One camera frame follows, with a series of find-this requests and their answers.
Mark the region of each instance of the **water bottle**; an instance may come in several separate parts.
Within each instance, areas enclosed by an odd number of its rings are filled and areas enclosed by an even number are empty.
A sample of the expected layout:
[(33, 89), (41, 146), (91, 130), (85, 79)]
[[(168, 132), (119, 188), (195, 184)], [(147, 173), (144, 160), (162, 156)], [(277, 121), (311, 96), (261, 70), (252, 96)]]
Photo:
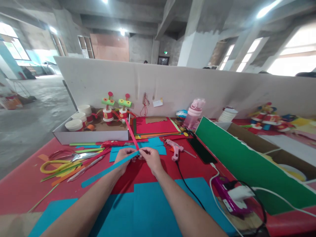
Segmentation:
[(192, 129), (202, 113), (202, 109), (205, 105), (205, 99), (203, 98), (196, 98), (194, 99), (193, 103), (191, 104), (190, 108), (188, 109), (188, 115), (185, 118), (184, 126), (187, 129)]

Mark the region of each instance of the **black phone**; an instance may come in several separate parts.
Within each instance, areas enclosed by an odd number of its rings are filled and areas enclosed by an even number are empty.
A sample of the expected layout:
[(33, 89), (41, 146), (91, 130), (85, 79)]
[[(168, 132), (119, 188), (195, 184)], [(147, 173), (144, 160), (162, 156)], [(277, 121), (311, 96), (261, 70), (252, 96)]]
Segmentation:
[(203, 146), (197, 138), (188, 138), (188, 142), (204, 164), (217, 163), (215, 157)]

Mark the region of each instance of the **hand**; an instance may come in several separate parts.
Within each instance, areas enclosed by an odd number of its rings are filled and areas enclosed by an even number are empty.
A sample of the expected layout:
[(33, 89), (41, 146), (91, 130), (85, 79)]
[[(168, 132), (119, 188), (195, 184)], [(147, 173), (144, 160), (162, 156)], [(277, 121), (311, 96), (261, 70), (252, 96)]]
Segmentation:
[(154, 176), (156, 176), (160, 172), (164, 172), (164, 168), (161, 165), (160, 156), (157, 150), (150, 147), (144, 147), (140, 148), (139, 152), (141, 156), (146, 160)]
[[(118, 151), (118, 155), (116, 156), (115, 159), (115, 164), (123, 159), (125, 159), (126, 157), (128, 157), (131, 153), (135, 152), (136, 149), (134, 148), (124, 148)], [(121, 175), (123, 175), (126, 171), (126, 167), (129, 164), (130, 160), (125, 162), (124, 164), (122, 164), (121, 166), (117, 167), (116, 169), (120, 172)]]

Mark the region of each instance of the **pink glue gun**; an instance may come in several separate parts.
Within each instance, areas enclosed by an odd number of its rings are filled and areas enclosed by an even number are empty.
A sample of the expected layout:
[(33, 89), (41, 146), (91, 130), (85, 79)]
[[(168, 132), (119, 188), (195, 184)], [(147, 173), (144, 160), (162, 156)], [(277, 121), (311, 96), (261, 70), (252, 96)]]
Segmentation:
[(171, 158), (172, 161), (177, 161), (179, 158), (179, 151), (183, 151), (184, 148), (182, 146), (179, 146), (177, 143), (171, 141), (170, 139), (167, 139), (166, 143), (173, 147), (174, 154), (173, 154), (173, 157)]

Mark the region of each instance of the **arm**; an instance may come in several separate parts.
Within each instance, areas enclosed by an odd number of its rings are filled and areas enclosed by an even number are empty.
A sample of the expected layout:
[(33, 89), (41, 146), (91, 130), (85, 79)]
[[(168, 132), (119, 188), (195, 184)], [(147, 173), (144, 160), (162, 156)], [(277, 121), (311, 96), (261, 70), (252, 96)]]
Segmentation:
[(213, 218), (165, 172), (157, 150), (145, 147), (140, 149), (140, 153), (157, 178), (184, 237), (227, 236)]
[[(115, 163), (136, 151), (121, 149)], [(66, 210), (41, 237), (85, 237), (88, 236), (101, 209), (111, 194), (116, 182), (125, 173), (129, 162), (103, 176), (78, 201)]]

